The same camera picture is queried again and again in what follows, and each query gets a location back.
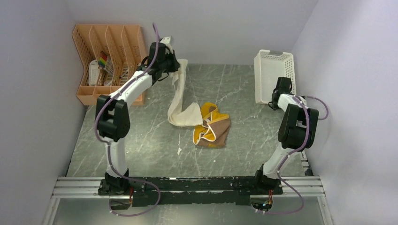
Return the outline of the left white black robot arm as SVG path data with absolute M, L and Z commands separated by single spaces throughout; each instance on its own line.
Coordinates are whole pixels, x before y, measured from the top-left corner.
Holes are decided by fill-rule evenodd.
M 102 189 L 123 195 L 129 191 L 129 171 L 125 160 L 124 139 L 130 130 L 129 107 L 135 99 L 156 82 L 180 68 L 171 38 L 165 37 L 150 46 L 133 76 L 110 95 L 100 95 L 96 103 L 95 135 L 104 143 L 107 153 L 107 171 Z

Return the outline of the cream white towel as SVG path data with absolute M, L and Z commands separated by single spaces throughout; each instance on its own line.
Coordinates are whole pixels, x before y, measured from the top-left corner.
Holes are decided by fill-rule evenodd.
M 172 85 L 175 87 L 175 94 L 168 109 L 168 121 L 176 127 L 193 127 L 202 125 L 200 106 L 192 102 L 186 109 L 183 109 L 184 88 L 186 82 L 187 59 L 178 59 L 180 68 L 171 74 Z

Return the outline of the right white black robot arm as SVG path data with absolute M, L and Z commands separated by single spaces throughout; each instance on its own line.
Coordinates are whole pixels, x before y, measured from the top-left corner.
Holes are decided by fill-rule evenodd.
M 293 94 L 292 81 L 287 77 L 277 79 L 268 106 L 284 114 L 277 135 L 278 146 L 255 175 L 253 188 L 258 194 L 276 187 L 288 163 L 312 146 L 319 118 L 319 111 L 309 108 L 304 97 Z

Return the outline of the yellow brown towel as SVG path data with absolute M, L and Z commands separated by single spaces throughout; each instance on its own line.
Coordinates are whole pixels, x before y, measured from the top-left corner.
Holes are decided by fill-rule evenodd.
M 221 113 L 216 104 L 206 102 L 200 108 L 202 124 L 194 127 L 192 141 L 197 146 L 222 148 L 231 127 L 230 115 Z

